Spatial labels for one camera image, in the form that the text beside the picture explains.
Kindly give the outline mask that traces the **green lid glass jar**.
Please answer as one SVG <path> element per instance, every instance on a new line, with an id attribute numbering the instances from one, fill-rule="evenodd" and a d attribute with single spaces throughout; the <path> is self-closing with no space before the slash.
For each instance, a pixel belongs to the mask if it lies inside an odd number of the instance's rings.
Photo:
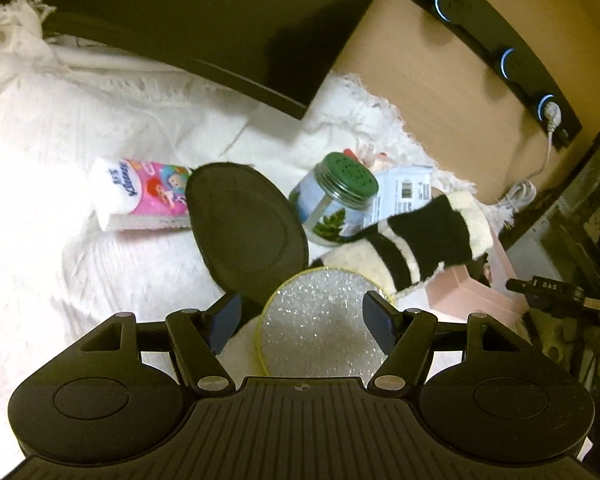
<path id="1" fill-rule="evenodd" d="M 378 191 L 376 178 L 362 162 L 332 152 L 297 183 L 288 200 L 309 240 L 336 246 L 363 229 Z"/>

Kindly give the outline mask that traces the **black white striped sock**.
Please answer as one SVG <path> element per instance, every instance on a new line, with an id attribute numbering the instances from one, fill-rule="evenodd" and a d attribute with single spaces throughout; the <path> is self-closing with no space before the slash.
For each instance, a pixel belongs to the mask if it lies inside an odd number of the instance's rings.
<path id="1" fill-rule="evenodd" d="M 360 274 L 395 295 L 482 257 L 492 246 L 486 215 L 469 192 L 456 191 L 362 229 L 311 266 Z"/>

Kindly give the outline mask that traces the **white labelled packet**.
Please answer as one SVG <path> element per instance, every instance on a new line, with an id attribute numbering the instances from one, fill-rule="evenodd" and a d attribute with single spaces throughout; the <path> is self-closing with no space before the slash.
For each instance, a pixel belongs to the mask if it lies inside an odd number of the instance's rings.
<path id="1" fill-rule="evenodd" d="M 376 172 L 378 193 L 366 212 L 364 228 L 426 206 L 432 200 L 433 173 L 427 166 L 401 166 Z"/>

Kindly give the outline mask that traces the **black oval slipper sole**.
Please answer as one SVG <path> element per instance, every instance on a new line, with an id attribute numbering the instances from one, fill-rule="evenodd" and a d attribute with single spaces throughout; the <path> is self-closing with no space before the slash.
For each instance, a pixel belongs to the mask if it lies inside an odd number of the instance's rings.
<path id="1" fill-rule="evenodd" d="M 222 289 L 264 304 L 308 266 L 306 233 L 259 171 L 212 162 L 189 176 L 185 198 L 198 249 Z"/>

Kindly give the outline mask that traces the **pink cartoon tissue pack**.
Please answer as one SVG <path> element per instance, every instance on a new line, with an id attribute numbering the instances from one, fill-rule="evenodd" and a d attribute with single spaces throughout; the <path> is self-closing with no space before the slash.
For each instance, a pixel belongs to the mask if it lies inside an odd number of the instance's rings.
<path id="1" fill-rule="evenodd" d="M 92 170 L 94 209 L 105 232 L 186 230 L 192 170 L 128 158 L 100 160 Z"/>

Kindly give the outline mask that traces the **dark sofa furniture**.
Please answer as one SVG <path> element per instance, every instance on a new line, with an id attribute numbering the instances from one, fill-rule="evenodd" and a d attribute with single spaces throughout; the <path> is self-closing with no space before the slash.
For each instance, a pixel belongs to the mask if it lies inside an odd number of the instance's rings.
<path id="1" fill-rule="evenodd" d="M 187 70 L 301 118 L 374 0 L 46 1 L 46 32 Z"/>

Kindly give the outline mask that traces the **white woven blanket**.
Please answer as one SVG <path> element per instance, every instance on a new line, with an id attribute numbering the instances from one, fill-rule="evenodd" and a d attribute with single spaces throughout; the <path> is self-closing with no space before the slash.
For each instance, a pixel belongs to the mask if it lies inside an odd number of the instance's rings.
<path id="1" fill-rule="evenodd" d="M 175 68 L 46 40 L 45 0 L 0 6 L 0 384 L 17 382 L 109 315 L 153 321 L 220 289 L 187 231 L 106 233 L 105 159 L 239 162 L 289 191 L 348 148 L 375 168 L 428 166 L 398 110 L 330 75 L 297 120 Z"/>

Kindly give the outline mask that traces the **glittery round sponge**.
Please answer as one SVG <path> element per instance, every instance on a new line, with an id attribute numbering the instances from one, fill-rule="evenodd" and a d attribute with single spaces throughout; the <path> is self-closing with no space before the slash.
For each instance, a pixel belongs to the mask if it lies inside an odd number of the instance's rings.
<path id="1" fill-rule="evenodd" d="M 257 329 L 266 374 L 368 382 L 386 355 L 364 322 L 366 292 L 390 298 L 364 276 L 340 269 L 307 270 L 280 285 Z"/>

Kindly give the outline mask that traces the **pink cardboard box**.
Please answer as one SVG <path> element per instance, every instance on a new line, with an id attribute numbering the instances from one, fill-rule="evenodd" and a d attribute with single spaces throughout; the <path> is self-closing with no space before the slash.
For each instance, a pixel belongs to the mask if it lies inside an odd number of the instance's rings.
<path id="1" fill-rule="evenodd" d="M 464 266 L 453 266 L 438 274 L 427 286 L 430 307 L 456 318 L 467 318 L 483 312 L 509 326 L 519 321 L 528 310 L 524 296 L 506 288 L 510 278 L 516 278 L 506 252 L 496 238 L 489 250 L 492 284 L 474 280 Z"/>

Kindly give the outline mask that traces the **black power strip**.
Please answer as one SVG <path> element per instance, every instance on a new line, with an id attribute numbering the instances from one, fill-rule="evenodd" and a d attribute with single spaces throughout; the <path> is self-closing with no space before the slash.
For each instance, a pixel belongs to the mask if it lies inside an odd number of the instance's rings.
<path id="1" fill-rule="evenodd" d="M 573 107 L 529 45 L 488 0 L 413 0 L 488 64 L 539 124 L 544 106 L 556 103 L 562 122 L 554 147 L 568 148 L 582 130 Z"/>

